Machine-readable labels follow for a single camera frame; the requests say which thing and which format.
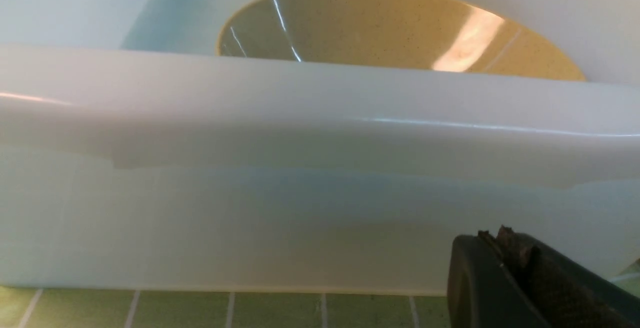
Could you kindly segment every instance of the yellow bowl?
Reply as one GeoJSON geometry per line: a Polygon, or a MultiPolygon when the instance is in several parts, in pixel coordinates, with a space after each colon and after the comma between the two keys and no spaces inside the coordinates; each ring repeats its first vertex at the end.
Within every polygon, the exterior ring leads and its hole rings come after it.
{"type": "Polygon", "coordinates": [[[459,0],[256,0],[218,55],[585,80],[554,44],[459,0]]]}

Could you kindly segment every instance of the tile floor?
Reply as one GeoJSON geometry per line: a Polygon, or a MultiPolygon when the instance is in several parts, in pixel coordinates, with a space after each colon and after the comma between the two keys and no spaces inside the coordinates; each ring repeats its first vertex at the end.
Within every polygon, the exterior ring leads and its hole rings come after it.
{"type": "MultiPolygon", "coordinates": [[[[640,297],[640,264],[615,281],[640,297]]],[[[0,287],[0,328],[446,328],[445,298],[0,287]]]]}

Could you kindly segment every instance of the white wall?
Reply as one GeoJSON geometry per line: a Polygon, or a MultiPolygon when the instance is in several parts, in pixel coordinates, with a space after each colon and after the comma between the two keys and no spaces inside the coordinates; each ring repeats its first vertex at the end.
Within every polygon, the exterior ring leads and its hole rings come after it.
{"type": "Polygon", "coordinates": [[[466,0],[525,24],[592,81],[640,85],[640,0],[466,0]]]}

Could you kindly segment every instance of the white bathtub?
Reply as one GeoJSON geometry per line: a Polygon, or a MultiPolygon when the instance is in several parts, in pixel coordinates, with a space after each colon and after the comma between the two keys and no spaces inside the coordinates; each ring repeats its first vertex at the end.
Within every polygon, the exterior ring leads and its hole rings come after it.
{"type": "Polygon", "coordinates": [[[576,83],[211,57],[247,1],[0,0],[0,284],[441,294],[500,224],[605,277],[640,257],[622,9],[470,0],[576,83]]]}

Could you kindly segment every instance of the dark plastic object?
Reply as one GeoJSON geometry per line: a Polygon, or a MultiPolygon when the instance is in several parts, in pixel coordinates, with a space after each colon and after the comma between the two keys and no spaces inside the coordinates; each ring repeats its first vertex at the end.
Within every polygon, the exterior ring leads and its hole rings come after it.
{"type": "MultiPolygon", "coordinates": [[[[586,270],[546,244],[531,239],[544,255],[597,298],[640,327],[640,299],[586,270]]],[[[508,269],[482,239],[458,236],[453,242],[446,291],[452,328],[548,328],[508,269]]]]}

